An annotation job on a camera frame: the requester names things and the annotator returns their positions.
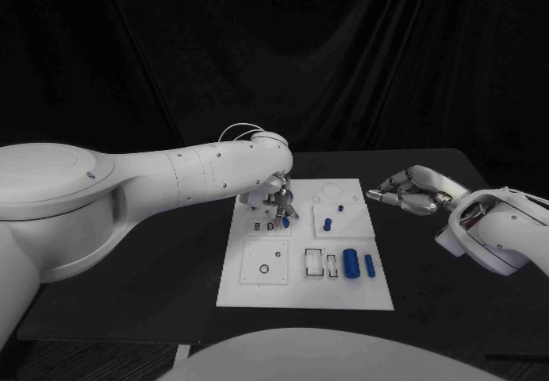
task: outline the rectangular slot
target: rectangular slot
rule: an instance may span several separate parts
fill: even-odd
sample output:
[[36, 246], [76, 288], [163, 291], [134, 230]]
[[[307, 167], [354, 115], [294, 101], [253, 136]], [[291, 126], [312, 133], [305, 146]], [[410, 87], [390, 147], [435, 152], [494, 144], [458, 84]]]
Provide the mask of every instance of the rectangular slot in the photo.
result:
[[323, 250], [320, 248], [305, 248], [307, 275], [324, 276]]
[[335, 255], [328, 254], [327, 255], [327, 263], [328, 263], [328, 277], [337, 278], [337, 265], [335, 265]]

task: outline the blue cylinder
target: blue cylinder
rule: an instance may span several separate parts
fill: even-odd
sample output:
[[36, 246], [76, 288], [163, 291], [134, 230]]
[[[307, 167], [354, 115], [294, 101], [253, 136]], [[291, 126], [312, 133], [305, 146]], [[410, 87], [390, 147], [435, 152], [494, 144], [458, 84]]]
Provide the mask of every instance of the blue cylinder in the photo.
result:
[[369, 271], [369, 277], [373, 278], [374, 277], [374, 263], [371, 262], [371, 255], [366, 254], [363, 258], [366, 259], [366, 270]]
[[331, 230], [331, 218], [324, 220], [324, 230], [328, 232]]
[[343, 267], [346, 268], [346, 277], [357, 278], [360, 276], [360, 267], [357, 266], [357, 251], [353, 248], [343, 250]]

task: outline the black table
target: black table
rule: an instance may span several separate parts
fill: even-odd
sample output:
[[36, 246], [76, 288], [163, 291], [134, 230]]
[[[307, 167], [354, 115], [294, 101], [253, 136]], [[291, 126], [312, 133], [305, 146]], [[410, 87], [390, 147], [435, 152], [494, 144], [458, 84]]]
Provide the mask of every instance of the black table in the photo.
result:
[[[454, 149], [294, 154], [294, 179], [360, 178], [363, 191], [413, 164], [487, 188]], [[214, 344], [262, 329], [364, 333], [432, 351], [549, 355], [549, 278], [533, 264], [490, 273], [433, 241], [446, 213], [418, 217], [367, 199], [395, 311], [216, 307], [235, 199], [145, 220], [102, 262], [46, 286], [18, 338]]]

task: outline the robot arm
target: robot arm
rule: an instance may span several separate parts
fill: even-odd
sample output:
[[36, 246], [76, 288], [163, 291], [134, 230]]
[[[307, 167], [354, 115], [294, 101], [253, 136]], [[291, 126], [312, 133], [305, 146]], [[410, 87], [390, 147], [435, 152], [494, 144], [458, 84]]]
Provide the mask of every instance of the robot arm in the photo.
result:
[[448, 210], [448, 225], [435, 241], [454, 256], [467, 253], [501, 275], [511, 275], [531, 260], [549, 276], [549, 210], [529, 198], [547, 204], [546, 200], [507, 188], [471, 193], [418, 165], [369, 190], [367, 196], [418, 215]]
[[49, 143], [0, 148], [0, 349], [39, 284], [83, 272], [154, 214], [240, 194], [297, 218], [291, 164], [284, 137], [263, 131], [124, 155]]

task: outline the black curtain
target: black curtain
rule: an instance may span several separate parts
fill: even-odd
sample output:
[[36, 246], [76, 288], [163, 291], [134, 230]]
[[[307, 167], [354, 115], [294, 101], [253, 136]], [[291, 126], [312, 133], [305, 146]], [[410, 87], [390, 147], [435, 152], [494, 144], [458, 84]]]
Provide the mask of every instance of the black curtain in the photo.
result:
[[137, 152], [248, 121], [294, 151], [458, 148], [494, 187], [546, 192], [544, 2], [0, 6], [3, 144]]

